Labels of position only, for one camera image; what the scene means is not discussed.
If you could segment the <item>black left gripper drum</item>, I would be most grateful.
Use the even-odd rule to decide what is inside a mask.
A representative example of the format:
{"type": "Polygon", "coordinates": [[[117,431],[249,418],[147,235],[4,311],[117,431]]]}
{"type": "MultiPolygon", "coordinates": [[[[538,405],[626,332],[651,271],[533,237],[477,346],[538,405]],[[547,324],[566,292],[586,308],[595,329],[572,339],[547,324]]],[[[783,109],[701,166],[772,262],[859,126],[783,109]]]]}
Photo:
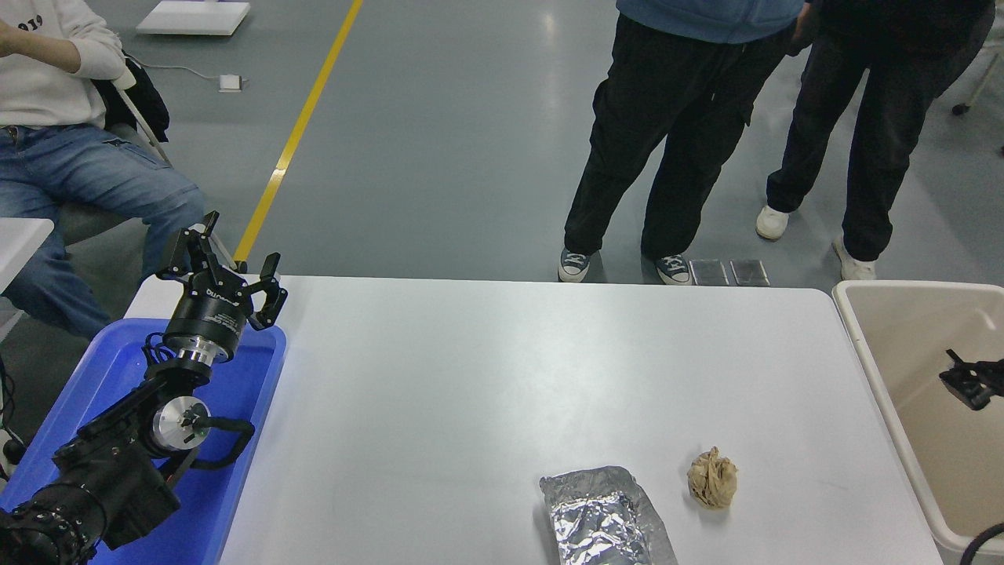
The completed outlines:
{"type": "Polygon", "coordinates": [[[165,330],[165,344],[179,352],[210,342],[218,352],[235,352],[251,316],[244,290],[186,285],[165,330]]]}

